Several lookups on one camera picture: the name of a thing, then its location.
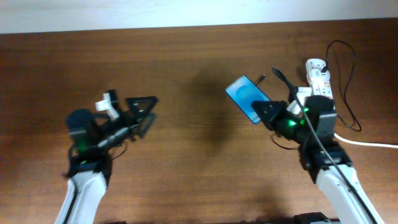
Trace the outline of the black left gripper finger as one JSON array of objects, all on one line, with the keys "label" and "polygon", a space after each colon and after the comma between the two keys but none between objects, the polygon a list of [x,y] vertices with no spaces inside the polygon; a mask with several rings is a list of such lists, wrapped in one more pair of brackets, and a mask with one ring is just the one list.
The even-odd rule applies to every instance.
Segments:
[{"label": "black left gripper finger", "polygon": [[149,113],[145,118],[139,120],[139,125],[137,127],[137,135],[143,139],[153,122],[157,118],[155,113]]},{"label": "black left gripper finger", "polygon": [[159,101],[156,96],[143,96],[125,99],[130,112],[136,120],[146,118]]}]

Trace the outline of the blue samsung smartphone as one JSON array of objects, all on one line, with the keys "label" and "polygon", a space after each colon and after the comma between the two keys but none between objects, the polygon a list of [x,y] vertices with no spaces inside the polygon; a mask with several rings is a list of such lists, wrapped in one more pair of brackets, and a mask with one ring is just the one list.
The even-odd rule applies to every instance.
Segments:
[{"label": "blue samsung smartphone", "polygon": [[247,76],[239,77],[225,89],[225,92],[252,123],[261,122],[251,105],[255,101],[270,101],[270,99]]}]

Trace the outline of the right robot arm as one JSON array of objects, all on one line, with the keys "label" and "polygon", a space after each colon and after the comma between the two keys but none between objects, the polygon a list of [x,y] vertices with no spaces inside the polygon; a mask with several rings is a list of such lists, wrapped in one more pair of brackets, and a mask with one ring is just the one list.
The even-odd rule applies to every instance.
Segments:
[{"label": "right robot arm", "polygon": [[325,195],[340,223],[382,223],[364,192],[345,150],[334,140],[333,100],[311,96],[302,116],[287,111],[284,101],[254,101],[253,110],[267,129],[299,144],[300,163]]}]

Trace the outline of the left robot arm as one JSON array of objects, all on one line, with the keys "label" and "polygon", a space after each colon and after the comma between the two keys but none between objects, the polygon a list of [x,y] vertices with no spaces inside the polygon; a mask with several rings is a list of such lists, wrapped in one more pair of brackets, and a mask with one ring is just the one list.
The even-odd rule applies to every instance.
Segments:
[{"label": "left robot arm", "polygon": [[154,122],[156,96],[126,98],[123,111],[117,96],[105,93],[96,102],[96,112],[80,109],[66,120],[73,141],[68,150],[68,188],[57,223],[93,223],[105,195],[116,156],[112,149],[143,138]]}]

